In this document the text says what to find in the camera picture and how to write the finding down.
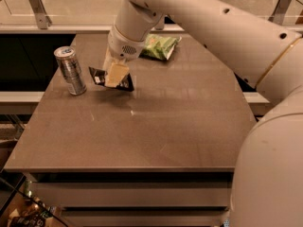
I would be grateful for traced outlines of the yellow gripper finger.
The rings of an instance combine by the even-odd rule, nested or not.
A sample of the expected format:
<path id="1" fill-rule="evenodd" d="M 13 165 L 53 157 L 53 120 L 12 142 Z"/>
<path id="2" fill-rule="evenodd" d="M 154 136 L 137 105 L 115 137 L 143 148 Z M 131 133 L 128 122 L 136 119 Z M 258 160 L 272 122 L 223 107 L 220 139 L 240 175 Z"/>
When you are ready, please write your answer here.
<path id="1" fill-rule="evenodd" d="M 113 61 L 106 70 L 105 85 L 115 88 L 129 74 L 129 67 L 124 61 Z"/>
<path id="2" fill-rule="evenodd" d="M 105 53 L 105 59 L 104 59 L 104 63 L 103 63 L 103 66 L 102 66 L 102 69 L 104 71 L 107 71 L 113 63 L 117 63 L 118 62 L 118 59 L 113 57 L 111 55 L 111 52 L 110 52 L 110 49 L 107 48 L 106 49 L 106 53 Z"/>

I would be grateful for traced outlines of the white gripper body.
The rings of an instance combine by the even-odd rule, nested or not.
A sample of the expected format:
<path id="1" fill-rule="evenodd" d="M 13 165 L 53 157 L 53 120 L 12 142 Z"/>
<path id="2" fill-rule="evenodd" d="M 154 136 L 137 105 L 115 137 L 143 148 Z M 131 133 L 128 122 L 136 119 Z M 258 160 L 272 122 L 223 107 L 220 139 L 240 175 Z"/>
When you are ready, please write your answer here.
<path id="1" fill-rule="evenodd" d="M 127 39 L 112 26 L 108 35 L 108 47 L 112 57 L 119 60 L 134 60 L 139 57 L 144 43 Z"/>

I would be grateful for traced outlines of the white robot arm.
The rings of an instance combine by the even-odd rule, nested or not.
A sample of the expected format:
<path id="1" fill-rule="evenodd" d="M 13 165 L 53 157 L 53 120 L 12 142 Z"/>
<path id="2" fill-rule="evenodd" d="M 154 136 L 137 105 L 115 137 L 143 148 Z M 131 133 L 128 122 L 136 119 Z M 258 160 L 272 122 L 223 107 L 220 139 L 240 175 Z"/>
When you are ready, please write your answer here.
<path id="1" fill-rule="evenodd" d="M 230 226 L 303 227 L 302 35 L 219 0 L 124 0 L 112 57 L 137 58 L 164 15 L 274 105 L 241 146 Z"/>

